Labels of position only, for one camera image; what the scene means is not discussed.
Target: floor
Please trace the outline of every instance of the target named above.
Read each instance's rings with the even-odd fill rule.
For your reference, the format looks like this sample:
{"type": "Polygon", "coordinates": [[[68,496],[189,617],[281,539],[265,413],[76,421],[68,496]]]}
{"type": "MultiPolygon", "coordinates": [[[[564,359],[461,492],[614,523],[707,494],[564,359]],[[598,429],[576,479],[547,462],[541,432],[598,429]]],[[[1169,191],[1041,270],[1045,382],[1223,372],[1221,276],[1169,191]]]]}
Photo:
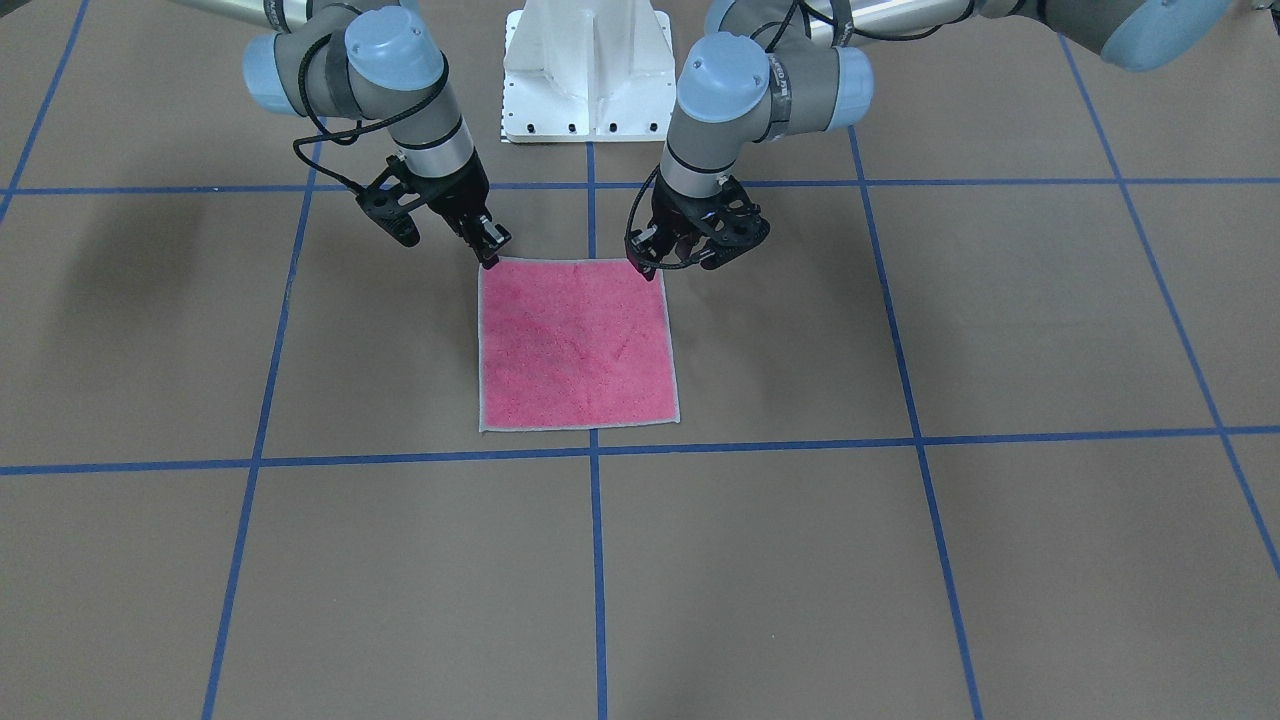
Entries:
{"type": "MultiPolygon", "coordinates": [[[[667,287],[684,421],[476,432],[410,251],[169,3],[0,20],[0,715],[1280,717],[1280,38],[1146,76],[1021,19],[869,49],[667,287]]],[[[516,234],[621,255],[657,145],[498,141],[511,3],[428,20],[516,234]]],[[[658,3],[682,60],[705,3],[658,3]]],[[[375,174],[379,140],[325,150],[375,174]]]]}

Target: black cable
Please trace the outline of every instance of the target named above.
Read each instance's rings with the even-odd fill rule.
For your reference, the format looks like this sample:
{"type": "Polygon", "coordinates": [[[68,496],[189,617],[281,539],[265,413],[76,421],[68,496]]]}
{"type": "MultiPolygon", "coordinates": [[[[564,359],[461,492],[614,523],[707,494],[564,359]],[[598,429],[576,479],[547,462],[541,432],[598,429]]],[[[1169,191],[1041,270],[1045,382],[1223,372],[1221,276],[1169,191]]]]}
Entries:
{"type": "MultiPolygon", "coordinates": [[[[307,70],[311,68],[311,61],[315,59],[316,54],[319,54],[324,46],[329,45],[330,41],[333,41],[332,35],[326,35],[320,40],[316,40],[311,45],[311,47],[307,47],[307,51],[302,54],[302,63],[298,68],[298,94],[302,96],[302,109],[306,111],[307,119],[311,120],[311,124],[314,124],[316,129],[324,135],[329,135],[329,128],[326,128],[324,123],[320,122],[320,118],[315,114],[315,110],[311,109],[311,102],[307,100],[306,76],[307,70]]],[[[361,124],[362,123],[360,120],[356,120],[357,129],[361,127],[361,124]]],[[[335,140],[333,142],[335,145],[348,146],[348,145],[355,145],[357,140],[360,140],[358,136],[348,140],[335,140]]]]}
{"type": "MultiPolygon", "coordinates": [[[[823,23],[826,23],[826,24],[828,24],[831,27],[836,27],[836,20],[833,18],[828,18],[827,15],[823,15],[818,10],[814,10],[813,8],[809,6],[808,3],[801,3],[801,5],[803,5],[801,10],[806,15],[817,18],[818,20],[820,20],[820,22],[823,22],[823,23]]],[[[854,35],[856,35],[859,37],[865,37],[867,40],[878,40],[878,41],[882,41],[882,42],[911,42],[911,41],[915,41],[915,40],[924,40],[925,37],[929,37],[931,35],[933,35],[933,33],[938,32],[940,29],[942,29],[945,26],[955,24],[955,23],[959,23],[959,22],[968,20],[969,18],[973,17],[973,14],[977,10],[977,8],[978,8],[978,0],[969,0],[969,4],[965,6],[964,13],[961,13],[959,18],[956,18],[954,20],[948,20],[948,22],[942,23],[940,26],[933,26],[932,28],[929,28],[929,29],[927,29],[924,32],[918,32],[915,35],[881,35],[878,32],[870,32],[870,31],[865,31],[865,29],[859,29],[856,27],[851,28],[851,29],[852,29],[854,35]]]]}
{"type": "MultiPolygon", "coordinates": [[[[662,165],[654,167],[653,172],[649,173],[649,177],[640,184],[640,192],[636,193],[636,199],[631,201],[631,211],[627,213],[627,234],[625,238],[628,245],[631,243],[631,233],[635,232],[631,225],[636,220],[636,210],[640,208],[640,201],[644,200],[644,193],[650,186],[653,186],[653,181],[658,178],[659,170],[662,170],[662,165]]],[[[650,270],[684,270],[685,268],[692,268],[705,259],[707,258],[703,252],[695,252],[680,263],[654,263],[653,260],[645,260],[639,256],[635,258],[635,261],[640,266],[649,268],[650,270]]]]}
{"type": "Polygon", "coordinates": [[[431,92],[426,94],[426,97],[415,104],[412,108],[370,126],[365,126],[357,122],[356,127],[352,129],[342,132],[330,132],[324,126],[324,123],[320,122],[320,118],[316,115],[315,109],[311,108],[311,100],[307,96],[307,69],[311,67],[311,61],[315,59],[316,53],[319,53],[320,49],[329,42],[330,37],[332,36],[321,37],[320,40],[316,40],[311,45],[311,47],[307,47],[307,51],[302,55],[302,61],[300,63],[298,67],[298,97],[302,101],[302,110],[320,131],[320,135],[314,135],[311,137],[300,137],[298,140],[294,140],[293,154],[297,155],[298,159],[302,160],[302,163],[306,164],[308,168],[319,173],[324,173],[325,176],[347,186],[347,190],[355,192],[356,195],[360,195],[361,192],[365,192],[366,190],[365,186],[357,183],[356,181],[340,173],[325,168],[320,163],[314,161],[311,158],[307,158],[306,154],[302,152],[302,147],[306,145],[315,145],[317,142],[334,142],[337,145],[351,145],[356,142],[356,140],[358,140],[361,136],[390,127],[403,120],[404,118],[408,118],[421,111],[428,105],[430,105],[433,100],[439,97],[440,92],[444,90],[445,79],[449,77],[449,60],[448,58],[442,56],[444,61],[444,72],[440,73],[440,79],[436,81],[435,87],[431,88],[431,92]]]}
{"type": "Polygon", "coordinates": [[[778,32],[773,36],[773,40],[771,40],[769,45],[764,49],[765,53],[773,53],[773,49],[777,47],[778,41],[782,40],[783,35],[786,35],[787,28],[791,27],[791,18],[796,17],[796,10],[799,10],[800,5],[803,4],[804,0],[792,0],[791,8],[787,9],[787,15],[782,18],[782,24],[778,27],[778,32]]]}

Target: white metal stand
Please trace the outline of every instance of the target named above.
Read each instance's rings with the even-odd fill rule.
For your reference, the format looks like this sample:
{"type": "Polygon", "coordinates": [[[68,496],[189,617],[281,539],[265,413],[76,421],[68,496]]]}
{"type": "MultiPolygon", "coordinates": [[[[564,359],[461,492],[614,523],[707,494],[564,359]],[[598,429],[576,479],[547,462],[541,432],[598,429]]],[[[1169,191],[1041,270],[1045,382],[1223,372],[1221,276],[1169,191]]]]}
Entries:
{"type": "Polygon", "coordinates": [[[649,0],[527,0],[507,17],[503,138],[643,142],[676,104],[671,18],[649,0]]]}

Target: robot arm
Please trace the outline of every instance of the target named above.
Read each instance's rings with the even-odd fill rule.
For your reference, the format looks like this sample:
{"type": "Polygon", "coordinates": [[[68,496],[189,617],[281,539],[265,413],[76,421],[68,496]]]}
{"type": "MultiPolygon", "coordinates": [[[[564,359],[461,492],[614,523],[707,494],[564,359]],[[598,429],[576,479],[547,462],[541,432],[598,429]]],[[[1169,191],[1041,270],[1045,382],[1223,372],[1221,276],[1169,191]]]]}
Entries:
{"type": "Polygon", "coordinates": [[[307,117],[319,135],[294,142],[298,158],[338,179],[360,208],[412,247],[421,236],[410,213],[426,205],[448,222],[485,268],[511,234],[493,222],[489,179],[449,87],[449,68],[417,3],[404,0],[179,0],[274,28],[244,51],[244,82],[265,109],[307,117]],[[320,117],[372,124],[329,132],[320,117]],[[387,129],[398,154],[367,186],[314,163],[302,147],[349,145],[387,129]]]}
{"type": "Polygon", "coordinates": [[[922,40],[982,14],[1024,15],[1103,60],[1148,70],[1212,28],[1231,0],[716,0],[707,35],[677,82],[653,219],[627,220],[627,258],[646,279],[658,269],[714,269],[760,245],[769,224],[732,169],[746,142],[847,127],[874,92],[855,46],[922,40]],[[675,252],[678,261],[666,263],[675,252]]]}

